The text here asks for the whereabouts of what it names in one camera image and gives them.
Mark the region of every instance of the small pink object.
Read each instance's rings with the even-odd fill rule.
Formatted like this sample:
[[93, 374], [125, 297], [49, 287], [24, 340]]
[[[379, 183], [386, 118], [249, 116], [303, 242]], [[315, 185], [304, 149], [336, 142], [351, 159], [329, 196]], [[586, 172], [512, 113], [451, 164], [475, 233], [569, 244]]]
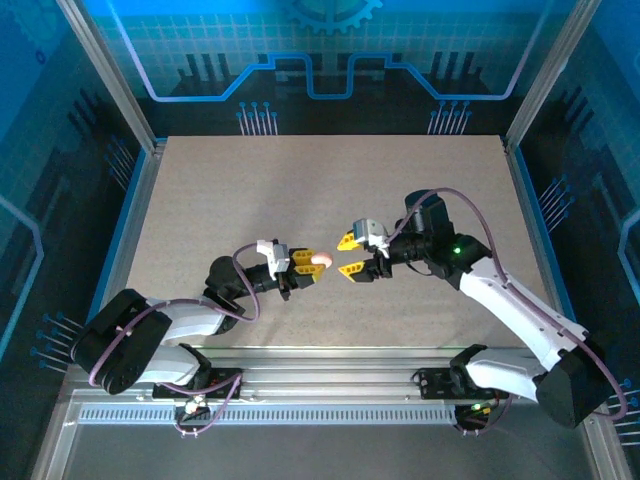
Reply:
[[311, 263], [314, 265], [324, 265], [329, 268], [333, 264], [333, 256], [327, 252], [318, 252], [311, 257]]

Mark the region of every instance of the vent grille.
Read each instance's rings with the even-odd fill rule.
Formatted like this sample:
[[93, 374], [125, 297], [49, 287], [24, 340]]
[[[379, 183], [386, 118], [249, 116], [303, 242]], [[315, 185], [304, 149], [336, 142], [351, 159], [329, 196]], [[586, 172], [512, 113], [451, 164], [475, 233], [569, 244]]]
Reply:
[[[83, 424], [172, 424], [173, 405], [85, 405], [80, 413]], [[188, 421], [206, 423], [210, 414]], [[218, 422], [223, 425], [452, 425], [454, 407], [357, 406], [357, 405], [230, 405]]]

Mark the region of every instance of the beige tabletop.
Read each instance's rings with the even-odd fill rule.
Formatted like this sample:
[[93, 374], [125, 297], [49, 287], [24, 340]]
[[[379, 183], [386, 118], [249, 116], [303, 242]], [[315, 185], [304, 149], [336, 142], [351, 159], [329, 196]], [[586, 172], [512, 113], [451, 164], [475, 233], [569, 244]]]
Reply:
[[[363, 251], [335, 250], [354, 220], [373, 218], [391, 231], [405, 213], [405, 195], [439, 186], [476, 202], [506, 268], [546, 299], [497, 136], [170, 137], [128, 286], [156, 298], [197, 296], [213, 259], [257, 239], [331, 251], [334, 265], [364, 259]], [[464, 204], [445, 200], [456, 231], [484, 242]], [[247, 253], [240, 260], [252, 266], [264, 257]], [[289, 302], [277, 292], [260, 298], [258, 323], [196, 343], [521, 345], [481, 305], [404, 266], [395, 267], [392, 280], [373, 284], [353, 284], [331, 268]]]

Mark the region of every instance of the glass panel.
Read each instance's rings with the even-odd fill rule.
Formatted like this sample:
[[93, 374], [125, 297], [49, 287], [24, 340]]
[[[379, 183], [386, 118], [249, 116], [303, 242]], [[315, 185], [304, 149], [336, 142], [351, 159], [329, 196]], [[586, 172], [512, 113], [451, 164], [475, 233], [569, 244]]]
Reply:
[[[629, 390], [640, 383], [638, 25], [638, 2], [602, 2], [521, 145], [576, 317], [619, 335]], [[624, 443], [639, 440], [634, 402]], [[637, 447], [626, 451], [638, 469]]]
[[160, 136], [505, 133], [573, 5], [86, 3]]
[[0, 464], [28, 478], [77, 328], [45, 316], [86, 320], [139, 146], [55, 2], [1, 5]]

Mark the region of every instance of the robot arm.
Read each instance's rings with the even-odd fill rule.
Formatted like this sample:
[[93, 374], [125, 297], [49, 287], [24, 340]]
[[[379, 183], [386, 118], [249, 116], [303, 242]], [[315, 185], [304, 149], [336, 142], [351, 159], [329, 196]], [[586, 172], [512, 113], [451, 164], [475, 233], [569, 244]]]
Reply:
[[[409, 195], [405, 199], [407, 210], [413, 211], [426, 192]], [[603, 361], [611, 356], [613, 339], [589, 334], [507, 272], [500, 272], [506, 278], [503, 280], [489, 249], [471, 236], [454, 232], [446, 206], [437, 195], [425, 200], [402, 231], [389, 238], [379, 222], [356, 221], [338, 250], [364, 248], [373, 258], [340, 267], [340, 272], [352, 282], [368, 283], [392, 278], [394, 265], [424, 262], [433, 276], [491, 311], [531, 352], [529, 356], [514, 356], [484, 345], [467, 348], [450, 365], [452, 380], [461, 394], [492, 388], [523, 396], [539, 403], [556, 422], [568, 427], [580, 424], [611, 395], [609, 382], [593, 360], [550, 325], [545, 314]]]
[[[315, 262], [314, 251], [309, 249], [289, 249], [277, 240], [260, 240], [256, 245], [267, 261], [242, 269], [256, 293], [277, 290], [286, 301], [291, 291], [316, 283], [329, 266]], [[94, 372], [95, 383], [111, 394], [121, 393], [138, 382], [170, 383], [189, 390], [210, 386], [215, 374], [211, 364], [180, 341], [229, 331], [237, 319], [214, 308], [242, 315], [244, 309], [236, 300], [250, 293], [228, 256], [211, 264], [205, 284], [206, 289], [196, 299], [170, 302], [150, 311]], [[164, 303], [145, 298], [132, 289], [121, 291], [79, 333], [71, 347], [71, 358], [85, 371], [92, 372], [132, 319]]]

